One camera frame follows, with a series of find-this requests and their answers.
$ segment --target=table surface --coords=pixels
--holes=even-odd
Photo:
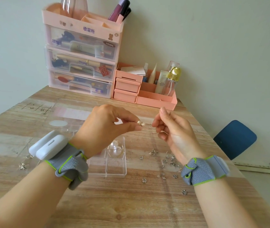
[[[0,115],[0,197],[8,192],[24,176],[18,170],[19,153],[34,133],[41,128],[57,99],[97,101],[113,104],[140,113],[144,120],[154,118],[159,109],[81,95],[45,87]],[[179,102],[175,112],[189,120],[198,141],[209,155],[222,157],[231,176],[227,182],[240,198],[244,207],[261,227],[270,227],[270,206],[245,179],[232,161],[216,145],[213,139]],[[51,227],[207,227],[192,186],[186,185],[180,174],[160,169],[167,144],[157,137],[151,126],[141,132],[125,134],[127,175],[124,178],[89,178],[76,190],[67,190],[49,221]],[[159,157],[149,155],[152,149]],[[159,177],[166,174],[166,179]]]

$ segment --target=lid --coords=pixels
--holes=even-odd
[[[168,79],[172,81],[178,81],[180,74],[181,74],[181,69],[178,67],[173,67],[168,75]]]

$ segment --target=gray fabric wrist strap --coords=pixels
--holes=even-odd
[[[188,185],[199,185],[217,178],[224,177],[229,169],[213,155],[206,159],[192,158],[182,169],[181,176]]]
[[[88,165],[83,150],[76,149],[69,143],[46,162],[56,170],[56,176],[71,181],[68,186],[71,190],[88,178]]]

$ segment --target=hand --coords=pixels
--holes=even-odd
[[[122,124],[116,125],[118,119]],[[76,135],[69,141],[78,149],[83,149],[87,158],[101,152],[119,135],[130,131],[140,131],[139,118],[122,107],[113,105],[96,106],[87,117]]]
[[[168,143],[181,164],[186,165],[194,157],[207,157],[188,120],[174,112],[168,112],[165,107],[162,107],[156,115],[152,127],[156,127],[158,137]]]

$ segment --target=red sticker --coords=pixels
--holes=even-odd
[[[68,82],[68,80],[65,77],[61,77],[61,76],[58,77],[58,80],[64,83]]]
[[[105,65],[100,66],[99,67],[99,70],[100,70],[100,72],[101,72],[101,74],[102,74],[103,77],[109,75],[109,73],[108,73]]]

